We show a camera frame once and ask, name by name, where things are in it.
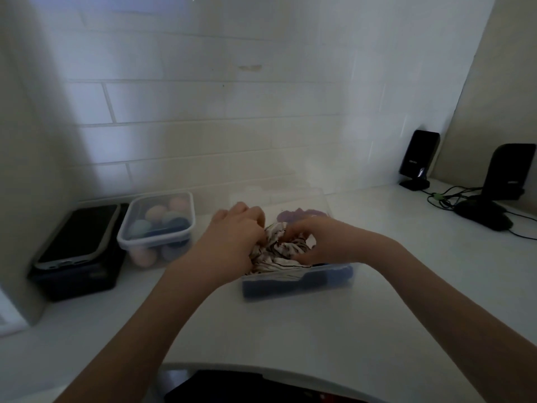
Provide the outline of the person's left forearm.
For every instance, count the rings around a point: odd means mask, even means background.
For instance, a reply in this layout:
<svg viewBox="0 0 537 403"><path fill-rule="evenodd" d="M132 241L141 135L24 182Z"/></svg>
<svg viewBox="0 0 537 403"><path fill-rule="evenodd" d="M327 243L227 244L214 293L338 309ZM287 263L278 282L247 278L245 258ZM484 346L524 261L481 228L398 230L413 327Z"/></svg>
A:
<svg viewBox="0 0 537 403"><path fill-rule="evenodd" d="M53 403L141 403L173 341L226 283L221 263L183 257Z"/></svg>

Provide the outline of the person's left hand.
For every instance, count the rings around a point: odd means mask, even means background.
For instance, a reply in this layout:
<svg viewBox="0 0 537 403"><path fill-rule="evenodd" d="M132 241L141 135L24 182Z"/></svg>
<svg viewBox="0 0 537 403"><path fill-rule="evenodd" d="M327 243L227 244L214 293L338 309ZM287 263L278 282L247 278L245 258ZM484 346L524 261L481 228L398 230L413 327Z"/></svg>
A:
<svg viewBox="0 0 537 403"><path fill-rule="evenodd" d="M252 270L250 257L241 254L235 239L234 205L213 215L203 235L181 257L180 264L216 287L233 282Z"/></svg>

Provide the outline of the clear plastic cloth container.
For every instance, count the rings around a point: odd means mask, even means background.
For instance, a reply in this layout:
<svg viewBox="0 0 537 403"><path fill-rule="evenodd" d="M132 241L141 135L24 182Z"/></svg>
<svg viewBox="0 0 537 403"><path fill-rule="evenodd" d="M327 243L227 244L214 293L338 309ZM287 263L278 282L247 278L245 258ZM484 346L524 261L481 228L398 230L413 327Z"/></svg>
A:
<svg viewBox="0 0 537 403"><path fill-rule="evenodd" d="M285 297L349 286L354 276L352 264L299 264L292 256L303 254L316 245L313 236L299 236L280 242L293 222L314 216L331 216L330 207L320 188L265 190L259 187L235 191L229 204L244 202L259 206L265 214L266 247L255 247L252 272L242 277L241 289L246 301Z"/></svg>

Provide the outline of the white striped cloth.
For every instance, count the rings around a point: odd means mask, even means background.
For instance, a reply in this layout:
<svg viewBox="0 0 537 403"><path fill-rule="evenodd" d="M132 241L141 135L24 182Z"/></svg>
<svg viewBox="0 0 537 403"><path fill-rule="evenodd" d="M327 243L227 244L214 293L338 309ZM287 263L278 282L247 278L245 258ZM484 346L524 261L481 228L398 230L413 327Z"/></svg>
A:
<svg viewBox="0 0 537 403"><path fill-rule="evenodd" d="M294 237L290 242L280 241L285 235L287 225L286 222L275 222L265 228L266 244L256 245L251 251L252 270L248 275L291 273L312 267L312 264L300 264L293 259L295 255L305 254L311 250L303 235Z"/></svg>

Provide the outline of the person's right forearm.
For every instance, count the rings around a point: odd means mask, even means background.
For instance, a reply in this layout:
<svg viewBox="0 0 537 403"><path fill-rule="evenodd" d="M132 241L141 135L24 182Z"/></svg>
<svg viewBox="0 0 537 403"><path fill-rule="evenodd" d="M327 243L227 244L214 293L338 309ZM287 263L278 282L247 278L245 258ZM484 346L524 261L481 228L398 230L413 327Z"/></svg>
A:
<svg viewBox="0 0 537 403"><path fill-rule="evenodd" d="M537 403L537 346L452 287L398 242L367 234L377 270L487 403Z"/></svg>

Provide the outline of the dark blue cloth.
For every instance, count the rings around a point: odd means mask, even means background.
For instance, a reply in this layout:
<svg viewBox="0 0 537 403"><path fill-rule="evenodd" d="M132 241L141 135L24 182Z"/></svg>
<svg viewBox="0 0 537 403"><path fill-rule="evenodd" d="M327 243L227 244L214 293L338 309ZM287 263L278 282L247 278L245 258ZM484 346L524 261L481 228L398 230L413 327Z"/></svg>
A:
<svg viewBox="0 0 537 403"><path fill-rule="evenodd" d="M348 287L354 276L353 264L319 264L291 273L245 276L241 290L246 301L256 302Z"/></svg>

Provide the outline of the person's right hand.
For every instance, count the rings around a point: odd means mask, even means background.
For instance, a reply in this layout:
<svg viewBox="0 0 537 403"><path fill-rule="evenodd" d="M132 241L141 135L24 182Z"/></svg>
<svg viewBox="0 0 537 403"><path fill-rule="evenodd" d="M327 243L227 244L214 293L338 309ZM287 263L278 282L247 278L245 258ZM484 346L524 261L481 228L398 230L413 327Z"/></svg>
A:
<svg viewBox="0 0 537 403"><path fill-rule="evenodd" d="M319 251L321 264L366 262L385 241L378 233L327 216L313 216L289 224L280 241L290 242L299 235L315 239L311 250Z"/></svg>

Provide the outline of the black box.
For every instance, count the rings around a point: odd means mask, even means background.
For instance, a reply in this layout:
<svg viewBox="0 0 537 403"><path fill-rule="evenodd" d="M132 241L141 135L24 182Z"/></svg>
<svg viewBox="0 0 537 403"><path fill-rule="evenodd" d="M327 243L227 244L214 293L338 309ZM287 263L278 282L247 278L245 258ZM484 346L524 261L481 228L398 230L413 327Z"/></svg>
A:
<svg viewBox="0 0 537 403"><path fill-rule="evenodd" d="M121 206L120 215L113 228L111 240L106 250L90 262L65 266L53 270L39 270L33 267L33 262L45 249L47 244L59 231L69 212L54 230L52 236L37 253L30 265L26 277L27 280L40 290L51 302L86 296L92 293L111 290L115 287L121 267L126 256L125 250L121 249L117 242L117 234L126 215L128 204L115 203Z"/></svg>

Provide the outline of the person's dark clothing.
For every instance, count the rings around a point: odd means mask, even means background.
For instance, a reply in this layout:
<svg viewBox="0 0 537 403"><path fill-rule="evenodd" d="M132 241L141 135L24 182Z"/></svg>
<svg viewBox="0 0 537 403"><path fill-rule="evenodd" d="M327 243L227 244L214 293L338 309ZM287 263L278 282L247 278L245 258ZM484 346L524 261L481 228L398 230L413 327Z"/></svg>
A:
<svg viewBox="0 0 537 403"><path fill-rule="evenodd" d="M261 374L201 370L166 393L164 403L368 403L265 379Z"/></svg>

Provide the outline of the purple cloth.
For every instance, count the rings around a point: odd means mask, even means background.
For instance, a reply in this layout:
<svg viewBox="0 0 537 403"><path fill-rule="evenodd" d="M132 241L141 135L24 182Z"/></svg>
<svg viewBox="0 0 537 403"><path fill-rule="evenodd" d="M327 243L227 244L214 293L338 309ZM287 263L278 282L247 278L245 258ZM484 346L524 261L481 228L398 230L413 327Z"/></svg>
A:
<svg viewBox="0 0 537 403"><path fill-rule="evenodd" d="M294 223L296 221L306 219L313 216L329 216L326 212L315 210L297 208L296 210L283 210L277 215L276 221L278 223Z"/></svg>

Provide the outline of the black desktop speaker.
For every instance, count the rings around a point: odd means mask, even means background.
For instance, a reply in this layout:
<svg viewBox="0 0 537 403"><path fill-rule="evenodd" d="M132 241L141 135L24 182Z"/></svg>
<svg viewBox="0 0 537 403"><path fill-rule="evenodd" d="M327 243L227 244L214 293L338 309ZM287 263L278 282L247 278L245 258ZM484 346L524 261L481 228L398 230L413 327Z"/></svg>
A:
<svg viewBox="0 0 537 403"><path fill-rule="evenodd" d="M430 187L427 173L440 144L441 135L426 130L415 130L406 149L399 175L406 177L399 185L410 191L423 191Z"/></svg>
<svg viewBox="0 0 537 403"><path fill-rule="evenodd" d="M481 196L491 201L517 201L525 193L524 185L537 144L507 143L493 153Z"/></svg>

